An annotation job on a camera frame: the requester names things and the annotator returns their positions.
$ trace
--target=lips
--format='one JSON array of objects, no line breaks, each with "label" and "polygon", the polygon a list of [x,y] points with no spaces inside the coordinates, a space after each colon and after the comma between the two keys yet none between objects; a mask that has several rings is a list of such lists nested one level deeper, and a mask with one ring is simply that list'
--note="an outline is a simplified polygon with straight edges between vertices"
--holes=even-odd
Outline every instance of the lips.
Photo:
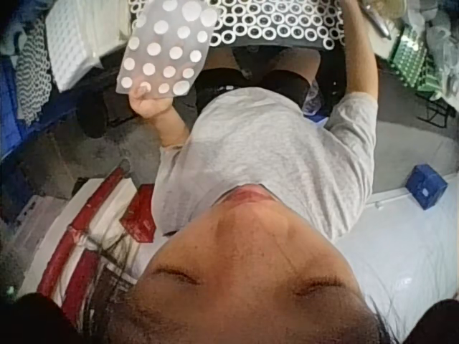
[{"label": "lips", "polygon": [[247,184],[231,191],[222,203],[243,204],[260,201],[272,201],[274,198],[262,186]]}]

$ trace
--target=small blue box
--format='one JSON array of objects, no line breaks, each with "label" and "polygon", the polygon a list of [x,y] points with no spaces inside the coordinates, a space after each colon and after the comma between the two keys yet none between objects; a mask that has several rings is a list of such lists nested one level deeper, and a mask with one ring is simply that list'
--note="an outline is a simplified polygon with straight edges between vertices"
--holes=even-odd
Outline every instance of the small blue box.
[{"label": "small blue box", "polygon": [[447,186],[448,183],[426,163],[413,168],[406,184],[424,210],[437,203]]}]

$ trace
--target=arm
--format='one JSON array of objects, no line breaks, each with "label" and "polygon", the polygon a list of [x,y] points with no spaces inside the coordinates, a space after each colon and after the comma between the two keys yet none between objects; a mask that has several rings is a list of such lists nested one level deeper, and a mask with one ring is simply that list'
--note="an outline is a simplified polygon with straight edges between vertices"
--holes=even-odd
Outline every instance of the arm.
[{"label": "arm", "polygon": [[365,92],[378,100],[378,69],[359,0],[341,0],[346,37],[348,93]]},{"label": "arm", "polygon": [[167,148],[185,144],[189,131],[172,106],[172,99],[146,99],[145,93],[144,87],[134,90],[129,94],[129,103],[132,109],[145,118],[156,131],[161,146]]}]

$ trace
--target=white perforated sheet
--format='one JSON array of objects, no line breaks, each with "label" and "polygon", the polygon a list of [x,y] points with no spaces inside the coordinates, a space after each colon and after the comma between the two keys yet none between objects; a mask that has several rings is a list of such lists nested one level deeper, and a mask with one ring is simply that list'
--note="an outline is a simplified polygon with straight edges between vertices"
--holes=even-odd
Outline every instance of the white perforated sheet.
[{"label": "white perforated sheet", "polygon": [[145,86],[147,97],[188,93],[201,72],[218,13],[199,0],[155,0],[136,19],[116,92]]},{"label": "white perforated sheet", "polygon": [[38,19],[27,34],[27,41],[16,66],[16,86],[21,110],[19,119],[30,125],[38,119],[51,93],[49,60],[44,45],[44,22]]},{"label": "white perforated sheet", "polygon": [[[131,11],[139,14],[145,0],[129,0]],[[341,7],[337,0],[204,0],[221,14],[210,45],[246,44],[322,47],[332,50],[344,45]]]}]

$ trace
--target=hand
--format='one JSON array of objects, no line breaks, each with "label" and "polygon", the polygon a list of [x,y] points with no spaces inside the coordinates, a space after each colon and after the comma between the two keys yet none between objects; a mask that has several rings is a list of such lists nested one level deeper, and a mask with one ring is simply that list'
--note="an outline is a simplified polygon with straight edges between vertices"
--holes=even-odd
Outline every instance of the hand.
[{"label": "hand", "polygon": [[172,108],[173,98],[146,99],[146,87],[137,87],[129,92],[129,103],[132,110],[149,120]]}]

